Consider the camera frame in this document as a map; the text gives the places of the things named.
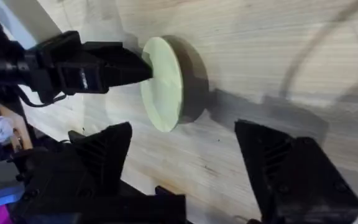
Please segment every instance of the cable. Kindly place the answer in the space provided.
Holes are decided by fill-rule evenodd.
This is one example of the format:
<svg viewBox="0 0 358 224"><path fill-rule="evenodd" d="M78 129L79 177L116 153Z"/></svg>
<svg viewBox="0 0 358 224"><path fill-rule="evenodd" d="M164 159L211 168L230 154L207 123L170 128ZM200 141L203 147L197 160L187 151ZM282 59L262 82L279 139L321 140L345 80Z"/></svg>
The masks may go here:
<svg viewBox="0 0 358 224"><path fill-rule="evenodd" d="M36 104L33 104L33 102L31 102L29 100L27 95L24 93L24 91L19 86L13 86L13 90L23 100L23 102L25 104L27 104L28 106L34 107L34 108L42 108L44 106L49 106L52 103L56 103L56 102L66 98L66 95L62 95L62 96L58 96L58 97L54 98L53 101L50 102L50 103L44 103L44 104L41 104L41 105L36 105Z"/></svg>

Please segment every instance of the black plastic part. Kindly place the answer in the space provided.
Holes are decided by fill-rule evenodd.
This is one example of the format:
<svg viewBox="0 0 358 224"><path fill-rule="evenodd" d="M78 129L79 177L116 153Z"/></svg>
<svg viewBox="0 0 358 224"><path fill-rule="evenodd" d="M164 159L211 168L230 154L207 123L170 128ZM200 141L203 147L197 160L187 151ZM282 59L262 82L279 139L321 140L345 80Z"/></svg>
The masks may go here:
<svg viewBox="0 0 358 224"><path fill-rule="evenodd" d="M184 195L146 196L121 181L132 137L129 123L84 137L44 154L24 196L10 205L17 223L186 223ZM20 155L28 157L31 153Z"/></svg>
<svg viewBox="0 0 358 224"><path fill-rule="evenodd" d="M353 223L358 198L311 138L248 121L235 132L262 223Z"/></svg>
<svg viewBox="0 0 358 224"><path fill-rule="evenodd" d="M121 172L131 138L131 125L122 123L79 139L72 144L72 148L93 176L100 194L116 195L118 193Z"/></svg>

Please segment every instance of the wood grain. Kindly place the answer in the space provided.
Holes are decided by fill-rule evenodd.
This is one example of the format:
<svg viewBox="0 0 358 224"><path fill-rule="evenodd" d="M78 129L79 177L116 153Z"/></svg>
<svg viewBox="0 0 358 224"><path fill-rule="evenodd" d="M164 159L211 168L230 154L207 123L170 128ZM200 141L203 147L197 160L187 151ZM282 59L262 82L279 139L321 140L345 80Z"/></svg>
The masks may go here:
<svg viewBox="0 0 358 224"><path fill-rule="evenodd" d="M233 133L238 118L316 138L358 194L358 0L39 1L83 41L119 40L140 52L149 38L168 38L186 106L182 124L160 133L139 85L121 86L24 105L31 125L61 140L71 129L130 121L122 178L146 193L157 184L186 193L196 223L259 218Z"/></svg>

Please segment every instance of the black robot end effector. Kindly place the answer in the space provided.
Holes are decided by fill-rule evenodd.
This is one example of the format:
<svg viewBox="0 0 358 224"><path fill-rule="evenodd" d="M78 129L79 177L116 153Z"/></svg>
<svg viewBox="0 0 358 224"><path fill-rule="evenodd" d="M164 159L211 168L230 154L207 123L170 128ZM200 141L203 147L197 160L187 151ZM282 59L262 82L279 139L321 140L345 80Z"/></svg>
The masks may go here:
<svg viewBox="0 0 358 224"><path fill-rule="evenodd" d="M11 41L14 54L0 57L0 85L14 85L30 106L47 106L60 92L107 93L109 87L137 83L152 78L152 69L121 42L81 43L77 31L67 31L29 50ZM16 86L36 91L43 105L34 105Z"/></svg>
<svg viewBox="0 0 358 224"><path fill-rule="evenodd" d="M358 217L357 195L313 139L244 120L235 132L262 223L351 224Z"/></svg>
<svg viewBox="0 0 358 224"><path fill-rule="evenodd" d="M77 31L68 31L24 54L29 82L43 103L60 92L107 93L109 87L137 83L152 77L151 68L120 42L81 43Z"/></svg>

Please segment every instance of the robotic arm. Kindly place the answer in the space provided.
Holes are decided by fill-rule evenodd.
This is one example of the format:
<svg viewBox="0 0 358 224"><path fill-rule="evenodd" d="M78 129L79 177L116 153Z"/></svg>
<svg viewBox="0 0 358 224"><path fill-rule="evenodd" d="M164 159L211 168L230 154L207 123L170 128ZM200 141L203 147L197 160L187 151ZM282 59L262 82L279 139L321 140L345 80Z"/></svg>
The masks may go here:
<svg viewBox="0 0 358 224"><path fill-rule="evenodd" d="M15 15L14 11L9 10L9 2L12 3L0 0L0 17L11 18L16 24L20 24L20 14ZM23 30L19 32L19 37L31 35L31 32L38 33L39 29L43 29L42 26L36 27L35 31L24 30L23 26L16 27ZM56 35L29 47L26 42L20 44L9 40L0 24L0 85L11 86L29 106L47 106L62 100L65 95L75 93L107 93L109 87L152 78L151 68L136 54L123 48L120 42L82 44L77 31L63 34L49 32L46 35L52 34ZM38 93L43 104L35 105L30 102L17 85L31 87L32 91Z"/></svg>

